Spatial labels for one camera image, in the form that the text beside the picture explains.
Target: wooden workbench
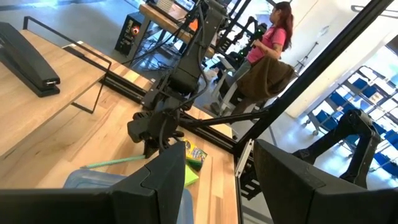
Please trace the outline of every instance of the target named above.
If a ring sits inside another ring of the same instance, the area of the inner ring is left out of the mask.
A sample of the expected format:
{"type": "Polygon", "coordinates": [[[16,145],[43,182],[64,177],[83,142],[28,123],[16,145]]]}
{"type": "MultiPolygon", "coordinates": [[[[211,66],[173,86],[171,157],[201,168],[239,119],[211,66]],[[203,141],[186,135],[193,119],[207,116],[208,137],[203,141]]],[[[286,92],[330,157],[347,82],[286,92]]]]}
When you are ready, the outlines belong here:
{"type": "Polygon", "coordinates": [[[0,156],[12,151],[19,142],[104,76],[104,71],[71,57],[66,51],[28,30],[22,30],[21,33],[34,43],[34,47],[60,77],[60,93],[39,98],[0,62],[0,156]]]}
{"type": "MultiPolygon", "coordinates": [[[[156,9],[151,7],[148,4],[141,4],[139,6],[139,12],[145,17],[144,22],[141,24],[140,30],[141,32],[137,35],[134,40],[134,44],[132,46],[131,55],[134,58],[137,54],[139,46],[144,38],[145,32],[149,27],[150,22],[156,23],[159,27],[171,34],[174,33],[178,28],[178,24],[171,21],[169,18],[165,17],[163,14],[158,12],[156,9]]],[[[187,12],[182,9],[180,6],[173,4],[169,14],[175,18],[176,20],[181,20],[185,17],[187,12]]],[[[192,35],[184,30],[181,30],[178,38],[182,40],[184,43],[189,43],[192,38],[192,35]]],[[[216,45],[216,36],[213,38],[211,42],[213,45],[216,45]]],[[[215,51],[212,47],[209,47],[206,51],[205,56],[208,58],[212,58],[215,54],[215,51]]]]}
{"type": "MultiPolygon", "coordinates": [[[[102,63],[94,57],[87,57],[102,63]]],[[[149,89],[151,83],[144,77],[114,60],[112,62],[114,73],[149,89]]],[[[99,87],[99,84],[94,85],[79,97],[78,102],[93,103],[99,87]]],[[[68,106],[25,138],[12,154],[0,157],[0,188],[60,188],[69,174],[81,166],[141,155],[143,143],[133,143],[127,134],[127,122],[140,110],[140,105],[106,87],[94,114],[68,106]]],[[[196,118],[210,118],[197,108],[192,108],[189,113],[196,118]]],[[[231,128],[227,125],[214,128],[231,136],[231,128]]],[[[208,153],[199,181],[188,187],[194,201],[195,223],[237,223],[233,156],[188,131],[184,133],[186,138],[208,153]]],[[[129,175],[148,161],[96,170],[129,175]]]]}

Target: gray floor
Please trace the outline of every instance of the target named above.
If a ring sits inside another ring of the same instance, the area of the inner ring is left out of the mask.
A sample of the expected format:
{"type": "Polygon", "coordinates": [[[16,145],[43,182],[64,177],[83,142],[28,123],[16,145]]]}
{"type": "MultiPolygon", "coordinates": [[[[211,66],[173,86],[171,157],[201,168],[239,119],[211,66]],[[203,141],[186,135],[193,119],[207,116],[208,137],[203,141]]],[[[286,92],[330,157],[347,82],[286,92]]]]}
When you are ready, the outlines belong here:
{"type": "MultiPolygon", "coordinates": [[[[137,11],[137,3],[132,0],[88,1],[90,3],[69,4],[79,1],[64,0],[58,1],[61,5],[57,5],[55,4],[56,1],[50,0],[3,0],[0,2],[0,21],[9,22],[15,28],[21,29],[23,17],[32,16],[74,40],[82,40],[92,45],[115,60],[125,61],[127,58],[120,56],[113,48],[126,15],[137,11]]],[[[68,44],[34,24],[30,24],[29,29],[59,46],[68,44]]],[[[147,72],[145,76],[147,78],[156,78],[159,77],[159,74],[147,72]]],[[[210,93],[206,93],[197,100],[196,104],[203,106],[212,101],[210,93]]],[[[277,144],[278,147],[288,152],[305,148],[316,141],[319,136],[312,136],[312,125],[309,124],[304,127],[302,125],[304,121],[305,118],[294,120],[288,115],[282,114],[271,126],[275,141],[272,138],[270,129],[264,131],[260,138],[272,144],[277,144]]],[[[251,126],[251,121],[243,121],[232,125],[239,138],[251,126]]],[[[349,164],[348,155],[347,149],[334,147],[321,155],[315,165],[332,175],[338,176],[344,172],[349,164]]],[[[368,175],[368,185],[369,189],[384,189],[398,187],[398,182],[392,180],[387,172],[379,169],[368,175]]],[[[251,201],[243,198],[243,205],[246,224],[272,223],[271,215],[262,194],[259,194],[251,201]]]]}

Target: brown blanket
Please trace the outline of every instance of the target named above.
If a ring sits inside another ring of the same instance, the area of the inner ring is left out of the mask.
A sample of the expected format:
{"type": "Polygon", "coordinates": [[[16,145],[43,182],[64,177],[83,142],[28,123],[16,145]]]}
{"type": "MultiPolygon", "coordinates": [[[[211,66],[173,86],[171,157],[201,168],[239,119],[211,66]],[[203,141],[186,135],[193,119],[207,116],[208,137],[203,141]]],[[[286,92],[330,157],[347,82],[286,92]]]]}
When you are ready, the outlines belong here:
{"type": "Polygon", "coordinates": [[[267,100],[281,93],[293,75],[293,67],[265,56],[238,80],[238,90],[253,100],[267,100]]]}

